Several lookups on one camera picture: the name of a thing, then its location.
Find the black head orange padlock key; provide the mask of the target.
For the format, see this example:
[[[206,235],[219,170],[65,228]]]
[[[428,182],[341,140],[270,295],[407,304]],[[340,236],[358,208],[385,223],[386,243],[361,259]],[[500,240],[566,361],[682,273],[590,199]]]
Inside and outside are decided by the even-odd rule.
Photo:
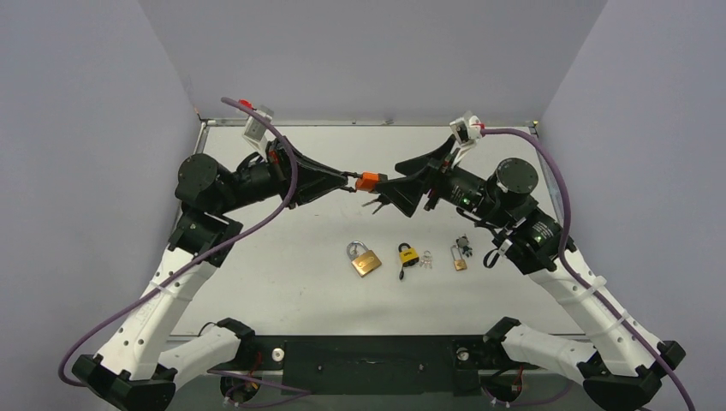
[[[390,204],[390,199],[387,196],[380,194],[375,199],[367,201],[364,204],[362,204],[361,206],[362,207],[375,206],[375,209],[372,211],[372,215],[375,215],[382,207],[387,206],[389,204]]]

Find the orange padlock with key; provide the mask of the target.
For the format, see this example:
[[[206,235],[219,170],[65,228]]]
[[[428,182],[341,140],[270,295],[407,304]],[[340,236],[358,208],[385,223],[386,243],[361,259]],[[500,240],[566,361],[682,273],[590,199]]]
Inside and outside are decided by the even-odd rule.
[[[342,188],[343,190],[350,193],[366,192],[370,194],[377,194],[377,185],[381,182],[386,182],[388,180],[388,176],[384,173],[354,173],[352,171],[343,171],[341,173],[341,176],[344,176],[346,178],[355,178],[355,182],[352,187]]]

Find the yellow padlock with keys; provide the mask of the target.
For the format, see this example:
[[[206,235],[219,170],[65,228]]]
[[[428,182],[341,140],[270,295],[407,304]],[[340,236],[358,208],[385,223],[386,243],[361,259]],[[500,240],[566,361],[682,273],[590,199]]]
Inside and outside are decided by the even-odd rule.
[[[417,265],[420,262],[420,257],[416,250],[406,242],[402,242],[398,245],[398,253],[402,266],[399,271],[398,278],[402,281],[405,277],[405,270],[408,267]]]

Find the large brass padlock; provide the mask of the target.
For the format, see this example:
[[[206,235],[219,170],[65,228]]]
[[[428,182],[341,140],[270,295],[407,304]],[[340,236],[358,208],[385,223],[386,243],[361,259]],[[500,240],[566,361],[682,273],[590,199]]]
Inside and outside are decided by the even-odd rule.
[[[351,265],[360,277],[365,277],[377,270],[382,261],[362,241],[351,241],[346,248]]]

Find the small brass padlock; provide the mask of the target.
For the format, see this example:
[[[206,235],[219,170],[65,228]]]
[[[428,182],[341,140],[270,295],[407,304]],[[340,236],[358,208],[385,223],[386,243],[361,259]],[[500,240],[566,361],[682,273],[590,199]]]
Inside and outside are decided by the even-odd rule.
[[[450,247],[450,252],[455,270],[465,271],[467,269],[467,262],[464,259],[460,248],[456,244],[454,244]]]

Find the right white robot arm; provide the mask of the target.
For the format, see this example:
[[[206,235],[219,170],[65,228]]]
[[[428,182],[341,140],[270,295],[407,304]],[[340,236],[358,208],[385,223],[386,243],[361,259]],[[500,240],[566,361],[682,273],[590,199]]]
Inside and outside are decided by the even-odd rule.
[[[372,186],[379,201],[406,216],[446,201],[493,235],[487,261],[508,259],[545,290],[585,334],[584,342],[536,331],[518,319],[500,319],[484,334],[484,357],[495,366],[527,363],[583,387],[604,410],[638,410],[684,359],[683,347],[645,330],[616,301],[604,277],[592,272],[564,225],[533,197],[535,167],[502,160],[482,178],[455,163],[448,139],[436,150],[396,166],[397,178]]]

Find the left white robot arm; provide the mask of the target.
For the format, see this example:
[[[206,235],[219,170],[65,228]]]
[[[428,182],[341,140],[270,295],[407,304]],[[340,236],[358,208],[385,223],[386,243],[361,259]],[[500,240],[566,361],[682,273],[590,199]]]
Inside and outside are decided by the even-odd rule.
[[[280,140],[245,158],[236,170],[204,153],[185,159],[176,187],[182,214],[156,273],[114,336],[96,354],[80,356],[73,374],[117,409],[165,410],[179,388],[213,367],[249,366],[254,332],[234,319],[222,319],[176,348],[166,346],[189,303],[239,238],[242,226],[228,213],[274,196],[287,207],[301,206],[345,188],[348,179],[347,172]]]

